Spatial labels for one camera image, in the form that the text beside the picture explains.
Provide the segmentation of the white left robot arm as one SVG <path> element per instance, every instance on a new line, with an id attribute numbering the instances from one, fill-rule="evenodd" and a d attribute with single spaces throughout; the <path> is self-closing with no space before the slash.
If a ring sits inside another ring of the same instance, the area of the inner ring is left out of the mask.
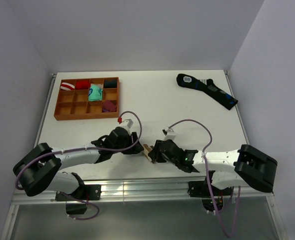
<path id="1" fill-rule="evenodd" d="M 47 143 L 40 143 L 14 166 L 15 187 L 29 197 L 54 191 L 74 200 L 82 199 L 88 191 L 84 181 L 77 173 L 64 172 L 64 169 L 99 164 L 117 153 L 139 154 L 143 151 L 139 142 L 141 135 L 129 127 L 118 126 L 88 147 L 55 151 Z"/>

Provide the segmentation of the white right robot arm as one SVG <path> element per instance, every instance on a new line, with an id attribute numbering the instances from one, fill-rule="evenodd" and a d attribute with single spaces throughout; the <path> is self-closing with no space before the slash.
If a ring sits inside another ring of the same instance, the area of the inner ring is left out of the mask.
<path id="1" fill-rule="evenodd" d="M 215 195 L 229 187 L 249 186 L 263 192 L 273 192 L 278 162 L 255 147 L 243 144 L 240 149 L 224 152 L 184 150 L 173 140 L 157 140 L 147 153 L 154 163 L 171 163 L 185 173 L 207 173 L 204 190 Z"/>

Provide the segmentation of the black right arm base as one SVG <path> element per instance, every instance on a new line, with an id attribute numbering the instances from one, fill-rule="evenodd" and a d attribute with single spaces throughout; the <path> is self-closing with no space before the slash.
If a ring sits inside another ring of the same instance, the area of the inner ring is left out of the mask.
<path id="1" fill-rule="evenodd" d="M 214 202 L 216 202 L 218 211 L 224 210 L 232 201 L 234 193 L 233 187 L 218 189 L 211 186 L 214 201 L 211 199 L 210 190 L 206 180 L 189 181 L 187 193 L 192 198 L 201 198 L 203 208 L 209 213 L 215 213 Z"/>

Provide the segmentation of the brown striped sock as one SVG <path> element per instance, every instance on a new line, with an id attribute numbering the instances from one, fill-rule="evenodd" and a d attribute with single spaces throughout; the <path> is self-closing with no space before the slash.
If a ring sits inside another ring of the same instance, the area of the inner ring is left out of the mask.
<path id="1" fill-rule="evenodd" d="M 149 153 L 153 150 L 153 146 L 149 146 L 148 144 L 143 144 L 143 154 L 147 158 L 150 163 L 153 163 L 152 159 L 149 157 Z"/>

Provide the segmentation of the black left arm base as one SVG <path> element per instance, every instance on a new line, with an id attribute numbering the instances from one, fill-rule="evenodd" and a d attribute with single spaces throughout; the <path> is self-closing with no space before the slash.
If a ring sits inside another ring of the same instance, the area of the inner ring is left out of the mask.
<path id="1" fill-rule="evenodd" d="M 98 201 L 100 198 L 100 184 L 85 184 L 72 193 L 57 192 L 54 200 L 56 202 L 65 202 L 66 213 L 69 216 L 78 218 L 79 215 L 84 215 L 87 210 L 94 210 L 94 215 L 97 216 L 100 210 L 92 201 Z"/>

